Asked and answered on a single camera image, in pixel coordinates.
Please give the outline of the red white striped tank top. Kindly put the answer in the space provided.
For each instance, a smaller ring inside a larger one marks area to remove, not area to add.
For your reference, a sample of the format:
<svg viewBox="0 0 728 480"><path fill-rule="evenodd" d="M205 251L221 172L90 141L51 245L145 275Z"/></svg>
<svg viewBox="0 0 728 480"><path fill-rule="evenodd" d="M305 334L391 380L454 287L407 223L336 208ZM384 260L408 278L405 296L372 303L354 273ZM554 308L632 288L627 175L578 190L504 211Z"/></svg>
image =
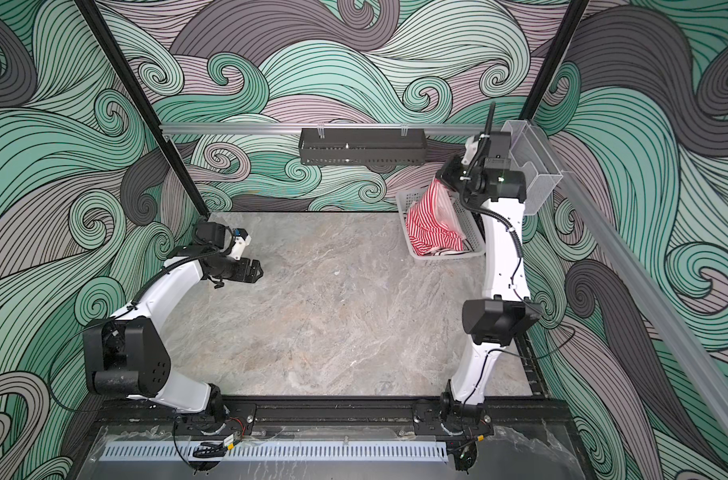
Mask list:
<svg viewBox="0 0 728 480"><path fill-rule="evenodd" d="M406 232L420 257L465 251L467 237L450 193L439 180L434 180L407 211Z"/></svg>

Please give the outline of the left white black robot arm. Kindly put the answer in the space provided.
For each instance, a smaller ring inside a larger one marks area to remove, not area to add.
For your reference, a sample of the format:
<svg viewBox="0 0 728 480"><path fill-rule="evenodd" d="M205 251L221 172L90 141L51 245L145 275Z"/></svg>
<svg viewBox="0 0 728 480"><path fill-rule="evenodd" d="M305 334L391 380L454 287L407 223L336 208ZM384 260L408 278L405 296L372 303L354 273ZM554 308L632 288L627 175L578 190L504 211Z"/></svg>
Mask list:
<svg viewBox="0 0 728 480"><path fill-rule="evenodd" d="M106 319L93 320L82 332L89 393L147 400L180 414L227 417L220 389L178 372L160 336L166 320L194 286L210 281L254 284L261 264L244 256L251 236L243 228L216 222L195 226L192 243L172 250L161 269L134 297Z"/></svg>

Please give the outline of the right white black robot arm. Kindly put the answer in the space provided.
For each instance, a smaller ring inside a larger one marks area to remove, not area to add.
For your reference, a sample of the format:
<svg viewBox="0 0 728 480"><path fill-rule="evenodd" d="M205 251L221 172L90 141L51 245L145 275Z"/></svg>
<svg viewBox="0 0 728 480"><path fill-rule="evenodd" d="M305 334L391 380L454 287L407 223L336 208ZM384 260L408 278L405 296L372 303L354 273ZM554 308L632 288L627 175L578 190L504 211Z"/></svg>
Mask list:
<svg viewBox="0 0 728 480"><path fill-rule="evenodd" d="M468 337L460 364L442 395L444 416L477 417L499 357L510 353L514 338L540 314L530 303L524 251L525 176L519 171L487 168L480 160L456 156L437 179L458 194L461 206L483 220L485 277L479 299L464 302L462 327Z"/></svg>

